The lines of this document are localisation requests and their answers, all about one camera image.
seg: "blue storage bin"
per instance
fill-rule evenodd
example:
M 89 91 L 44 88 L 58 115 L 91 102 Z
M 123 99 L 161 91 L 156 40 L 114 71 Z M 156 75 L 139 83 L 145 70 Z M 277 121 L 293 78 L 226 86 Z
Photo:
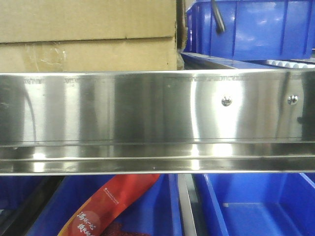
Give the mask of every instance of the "blue storage bin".
M 187 11 L 185 51 L 236 60 L 308 59 L 315 37 L 314 0 L 216 0 L 226 31 L 216 33 L 209 0 Z
M 0 177 L 0 209 L 17 209 L 34 191 L 42 177 Z
M 305 174 L 196 175 L 211 236 L 313 236 L 315 185 Z
M 66 177 L 27 236 L 56 236 L 75 211 L 112 176 Z M 126 232 L 151 236 L 181 236 L 176 175 L 157 182 L 116 220 Z

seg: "stainless steel rail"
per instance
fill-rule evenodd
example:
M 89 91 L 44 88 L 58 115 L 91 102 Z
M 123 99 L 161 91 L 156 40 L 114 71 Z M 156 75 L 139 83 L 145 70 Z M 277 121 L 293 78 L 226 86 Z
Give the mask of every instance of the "stainless steel rail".
M 0 74 L 0 175 L 314 171 L 315 71 Z

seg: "brown cardboard box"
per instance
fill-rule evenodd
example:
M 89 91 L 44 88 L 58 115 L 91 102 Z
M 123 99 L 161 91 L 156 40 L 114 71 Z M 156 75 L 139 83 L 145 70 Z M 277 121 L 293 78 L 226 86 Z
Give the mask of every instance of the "brown cardboard box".
M 173 37 L 176 0 L 0 0 L 0 43 Z
M 174 38 L 0 44 L 0 72 L 176 70 Z
M 176 70 L 176 0 L 0 0 L 0 72 Z

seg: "stainless steel shelf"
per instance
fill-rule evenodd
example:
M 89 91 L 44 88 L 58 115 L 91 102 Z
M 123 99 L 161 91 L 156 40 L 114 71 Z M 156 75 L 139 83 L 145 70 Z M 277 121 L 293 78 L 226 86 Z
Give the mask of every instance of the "stainless steel shelf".
M 0 74 L 0 175 L 315 171 L 315 70 Z

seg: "blue plastic crate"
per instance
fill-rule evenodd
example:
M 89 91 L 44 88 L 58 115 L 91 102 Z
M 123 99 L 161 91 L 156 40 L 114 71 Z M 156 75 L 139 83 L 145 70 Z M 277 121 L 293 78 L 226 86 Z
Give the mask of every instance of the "blue plastic crate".
M 42 177 L 0 177 L 0 209 L 17 209 L 34 191 Z
M 56 236 L 75 211 L 112 176 L 71 176 L 61 183 L 27 236 Z M 126 232 L 182 236 L 176 175 L 161 175 L 116 220 Z
M 185 51 L 236 60 L 308 59 L 315 37 L 314 0 L 216 0 L 226 32 L 216 33 L 209 0 L 187 11 Z
M 196 175 L 210 236 L 313 236 L 315 184 L 305 174 Z

